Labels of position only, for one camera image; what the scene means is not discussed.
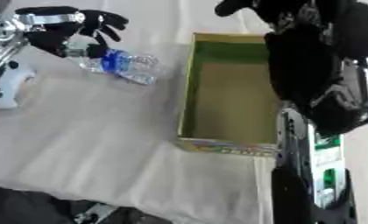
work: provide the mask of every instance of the box side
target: box side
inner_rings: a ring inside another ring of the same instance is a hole
[[[186,151],[233,154],[263,158],[275,158],[279,152],[277,147],[273,144],[236,144],[213,139],[185,137],[179,138],[177,145]]]

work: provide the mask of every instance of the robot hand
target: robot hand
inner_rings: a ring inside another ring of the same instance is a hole
[[[368,123],[368,5],[355,0],[225,0],[216,14],[251,8],[274,32],[265,36],[272,86],[324,136]],[[362,99],[343,81],[355,61]]]
[[[63,58],[67,57],[66,42],[76,33],[99,43],[88,49],[88,57],[101,57],[107,48],[101,33],[118,42],[120,37],[111,27],[122,31],[128,23],[117,14],[69,6],[23,8],[16,10],[14,18],[23,25],[23,32],[32,46]]]

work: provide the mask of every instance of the black glove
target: black glove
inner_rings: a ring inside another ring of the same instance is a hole
[[[227,17],[236,11],[250,8],[266,23],[277,24],[280,13],[291,12],[295,15],[301,6],[307,2],[307,0],[223,0],[216,6],[216,15]]]
[[[280,99],[294,102],[319,133],[332,136],[356,128],[361,111],[355,101],[344,99],[350,92],[340,76],[342,61],[321,42],[320,34],[312,25],[298,25],[280,35],[269,33],[265,41],[274,91]],[[335,86],[337,91],[324,96]],[[322,101],[314,104],[320,97]]]
[[[333,43],[341,57],[353,60],[368,57],[368,4],[354,3],[338,16]]]
[[[59,57],[66,57],[66,46],[64,43],[79,32],[81,35],[89,36],[96,39],[99,43],[99,51],[107,49],[105,39],[101,33],[106,34],[115,41],[120,41],[120,37],[116,34],[113,27],[120,31],[125,29],[128,20],[117,14],[100,10],[78,10],[74,7],[37,7],[23,8],[16,10],[18,15],[34,14],[36,16],[52,16],[61,14],[83,13],[85,20],[83,23],[66,22],[61,24],[44,24],[45,31],[30,31],[25,34],[32,46],[36,46],[41,50],[52,53]]]

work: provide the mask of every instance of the robotic arm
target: robotic arm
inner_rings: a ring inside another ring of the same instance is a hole
[[[368,4],[355,0],[225,0],[216,14],[254,10],[265,35],[278,118],[274,223],[357,223],[341,134],[368,123]],[[346,81],[356,75],[358,93]]]
[[[127,23],[113,13],[69,6],[23,8],[10,18],[0,13],[0,109],[15,108],[20,84],[33,76],[31,68],[14,59],[24,47],[35,46],[61,58],[99,58],[108,49],[102,33],[120,41],[115,29],[121,31]],[[91,37],[97,44],[89,44],[86,50],[73,49],[68,41],[75,34]]]

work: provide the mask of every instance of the white tablecloth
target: white tablecloth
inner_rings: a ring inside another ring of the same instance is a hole
[[[174,76],[140,87],[32,48],[22,52],[38,78],[20,108],[0,111],[0,186],[134,206],[177,223],[271,223],[272,159],[189,153],[172,144],[192,33],[268,31],[249,10],[215,16],[217,2],[14,0],[8,13],[41,5],[119,13],[131,23],[113,46],[153,53]],[[348,135],[346,148],[367,224],[368,127]]]

